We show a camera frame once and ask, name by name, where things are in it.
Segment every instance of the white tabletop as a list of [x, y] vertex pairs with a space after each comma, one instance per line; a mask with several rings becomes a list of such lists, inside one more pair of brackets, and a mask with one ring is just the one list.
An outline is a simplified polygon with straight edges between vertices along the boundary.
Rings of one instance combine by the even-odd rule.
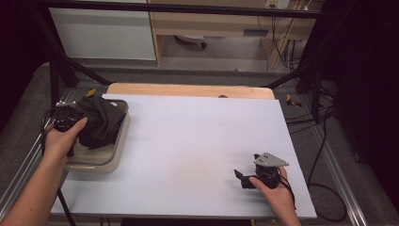
[[[255, 153], [286, 167], [300, 218], [316, 218], [279, 101], [112, 95], [130, 127], [120, 165], [107, 174], [70, 172], [62, 191], [72, 213], [145, 218], [268, 218], [262, 194], [233, 170], [253, 175]], [[63, 213], [56, 201], [52, 213]]]

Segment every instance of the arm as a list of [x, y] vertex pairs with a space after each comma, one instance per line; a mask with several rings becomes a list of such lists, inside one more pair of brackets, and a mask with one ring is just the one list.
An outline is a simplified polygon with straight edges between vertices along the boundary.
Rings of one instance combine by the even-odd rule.
[[65, 133], [50, 128], [44, 156], [21, 196], [0, 222], [1, 226], [46, 224], [68, 161], [67, 152], [86, 122], [86, 118], [80, 120]]
[[[279, 173], [287, 178], [287, 171], [284, 167], [279, 167]], [[280, 184], [275, 189], [270, 189], [257, 178], [251, 177], [249, 181], [262, 192], [282, 225], [300, 225], [293, 199], [285, 186]]]

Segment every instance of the floor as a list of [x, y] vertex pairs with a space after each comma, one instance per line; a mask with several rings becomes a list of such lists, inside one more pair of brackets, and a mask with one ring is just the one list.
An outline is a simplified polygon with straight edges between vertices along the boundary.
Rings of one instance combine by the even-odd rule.
[[[81, 61], [101, 76], [110, 80], [117, 79], [120, 82], [258, 87], [289, 72], [282, 65], [276, 69], [271, 69], [270, 65], [268, 67], [259, 40], [206, 38], [206, 41], [208, 46], [206, 49], [202, 49], [198, 44], [168, 37], [161, 65], [156, 65], [154, 62], [123, 60]], [[295, 57], [300, 55], [301, 48], [303, 45], [295, 49]], [[80, 75], [80, 77], [82, 80], [87, 80], [84, 75]], [[43, 66], [36, 71], [33, 81], [26, 89], [23, 99], [10, 120], [12, 122], [0, 136], [2, 144], [0, 147], [0, 170], [5, 172], [0, 181], [0, 194], [8, 192], [8, 185], [14, 175], [18, 173], [19, 166], [29, 155], [30, 147], [37, 138], [36, 133], [26, 133], [26, 125], [28, 124], [29, 131], [39, 131], [39, 123], [34, 123], [41, 115], [41, 112], [37, 111], [46, 109], [49, 105], [49, 98], [47, 98], [49, 81], [46, 78], [48, 78], [48, 68]], [[288, 119], [293, 121], [309, 117], [305, 103], [310, 99], [310, 95], [298, 95], [295, 92], [295, 83], [296, 81], [293, 80], [274, 90], [287, 121]], [[325, 82], [324, 86], [331, 91], [335, 89], [334, 85], [328, 82]], [[291, 95], [294, 104], [287, 105], [287, 94]], [[321, 104], [329, 106], [331, 101], [326, 97], [322, 99]], [[317, 128], [321, 127], [312, 126], [312, 123], [289, 126], [305, 178], [310, 174], [311, 165], [321, 144]], [[366, 219], [364, 225], [399, 225], [397, 212], [393, 209], [371, 170], [367, 165], [356, 162], [339, 118], [332, 117], [327, 121], [327, 133], [327, 147], [333, 151], [354, 193], [361, 213]], [[322, 154], [312, 180], [337, 189], [334, 172], [329, 168], [327, 161], [327, 155]], [[328, 191], [313, 187], [311, 196], [316, 210], [329, 218], [339, 218], [344, 211], [340, 200]], [[3, 197], [0, 200], [0, 207], [6, 198]], [[99, 225], [97, 218], [76, 217], [76, 221], [79, 222], [79, 225]], [[120, 218], [111, 218], [111, 222], [112, 225], [119, 225]], [[317, 218], [308, 219], [302, 223], [304, 225], [352, 225], [353, 221], [350, 217], [346, 217], [340, 222]], [[49, 225], [63, 226], [68, 223], [65, 223], [63, 217], [51, 216]], [[270, 220], [258, 220], [256, 225], [273, 224]]]

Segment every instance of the plastic container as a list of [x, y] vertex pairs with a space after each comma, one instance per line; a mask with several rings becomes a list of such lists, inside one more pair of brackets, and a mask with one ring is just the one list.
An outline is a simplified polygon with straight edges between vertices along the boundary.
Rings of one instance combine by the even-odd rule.
[[102, 148], [89, 150], [77, 142], [73, 146], [74, 156], [68, 158], [67, 170], [111, 172], [118, 167], [120, 155], [123, 149], [124, 140], [130, 124], [128, 105], [122, 100], [107, 100], [111, 104], [123, 110], [126, 115], [120, 125], [115, 144], [109, 144]]

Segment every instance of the white cabinet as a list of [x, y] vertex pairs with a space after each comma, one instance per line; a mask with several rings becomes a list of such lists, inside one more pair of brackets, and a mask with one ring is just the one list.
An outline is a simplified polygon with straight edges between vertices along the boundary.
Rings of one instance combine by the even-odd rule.
[[155, 60], [148, 12], [69, 8], [50, 11], [69, 57]]

